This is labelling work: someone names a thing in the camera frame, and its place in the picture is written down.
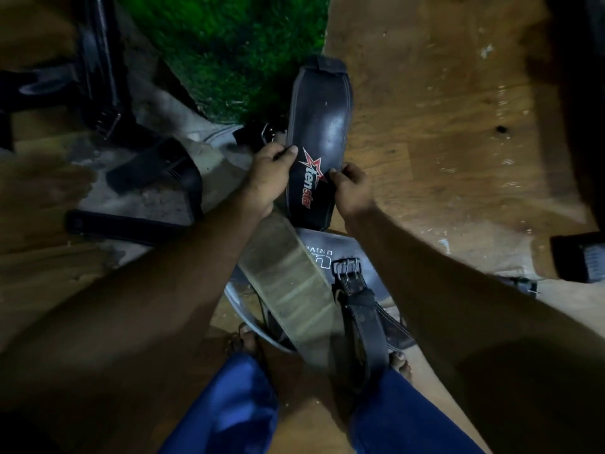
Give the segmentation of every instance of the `red star logo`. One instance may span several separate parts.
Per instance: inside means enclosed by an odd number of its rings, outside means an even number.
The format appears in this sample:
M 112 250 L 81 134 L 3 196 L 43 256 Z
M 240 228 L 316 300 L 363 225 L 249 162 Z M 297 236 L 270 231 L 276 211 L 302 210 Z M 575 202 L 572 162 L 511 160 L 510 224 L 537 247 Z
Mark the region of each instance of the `red star logo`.
M 306 167 L 309 167 L 309 168 L 315 170 L 315 188 L 317 188 L 317 185 L 319 184 L 320 180 L 323 182 L 327 182 L 327 180 L 324 178 L 324 175 L 321 173 L 321 158 L 319 158 L 317 160 L 313 160 L 313 158 L 308 155 L 308 152 L 306 149 L 303 148 L 302 151 L 304 152 L 304 156 L 305 156 L 305 158 L 307 158 L 307 161 L 306 162 L 299 161 L 299 162 L 303 166 L 306 166 Z

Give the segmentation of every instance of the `person's right arm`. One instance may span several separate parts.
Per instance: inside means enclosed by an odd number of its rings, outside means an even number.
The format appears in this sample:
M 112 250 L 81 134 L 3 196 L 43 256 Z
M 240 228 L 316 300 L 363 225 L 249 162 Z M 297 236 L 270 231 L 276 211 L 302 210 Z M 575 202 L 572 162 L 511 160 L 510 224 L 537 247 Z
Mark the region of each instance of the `person's right arm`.
M 347 232 L 492 450 L 603 445 L 600 336 L 413 237 L 376 206 L 369 179 L 354 164 L 330 176 Z

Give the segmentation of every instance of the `wooden floor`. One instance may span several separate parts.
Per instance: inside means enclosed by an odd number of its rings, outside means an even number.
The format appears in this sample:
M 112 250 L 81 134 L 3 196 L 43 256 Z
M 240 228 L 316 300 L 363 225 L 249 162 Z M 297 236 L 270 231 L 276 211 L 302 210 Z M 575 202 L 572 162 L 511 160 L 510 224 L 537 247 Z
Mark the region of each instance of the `wooden floor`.
M 0 68 L 71 51 L 62 5 L 0 0 Z M 544 0 L 332 0 L 326 53 L 346 62 L 353 83 L 345 158 L 372 176 L 379 204 L 482 271 L 544 278 L 545 302 L 605 334 L 605 287 L 556 280 L 548 244 L 550 236 L 596 229 L 577 186 L 561 84 L 544 78 L 557 76 L 550 24 Z M 107 271 L 107 255 L 62 231 L 64 212 L 92 181 L 62 160 L 83 132 L 64 109 L 14 118 L 18 155 L 0 158 L 3 344 Z M 332 228 L 344 230 L 338 216 Z M 221 303 L 153 446 L 220 366 L 237 324 Z M 270 451 L 351 452 L 329 383 L 295 357 L 269 350 L 268 360 L 283 403 Z M 477 437 L 417 363 L 416 385 Z

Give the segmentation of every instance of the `leg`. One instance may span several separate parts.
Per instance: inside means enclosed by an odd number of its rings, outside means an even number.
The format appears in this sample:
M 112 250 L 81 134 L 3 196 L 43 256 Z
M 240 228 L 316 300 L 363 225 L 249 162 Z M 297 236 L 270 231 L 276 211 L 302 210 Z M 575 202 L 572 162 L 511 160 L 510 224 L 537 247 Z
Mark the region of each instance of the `leg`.
M 227 360 L 193 402 L 161 454 L 266 452 L 277 425 L 278 400 L 251 355 L 258 347 L 254 333 L 240 328 L 240 336 L 243 350 Z M 247 346 L 250 338 L 254 346 Z
M 483 452 L 391 368 L 366 390 L 353 414 L 350 436 L 358 454 Z

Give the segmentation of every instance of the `green mat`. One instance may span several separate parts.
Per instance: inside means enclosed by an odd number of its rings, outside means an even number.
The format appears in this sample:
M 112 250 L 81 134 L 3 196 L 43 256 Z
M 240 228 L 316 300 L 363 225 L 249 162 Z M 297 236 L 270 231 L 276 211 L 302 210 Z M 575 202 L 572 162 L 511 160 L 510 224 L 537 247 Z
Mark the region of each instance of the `green mat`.
M 298 67 L 321 52 L 330 0 L 118 0 L 217 123 L 287 113 Z

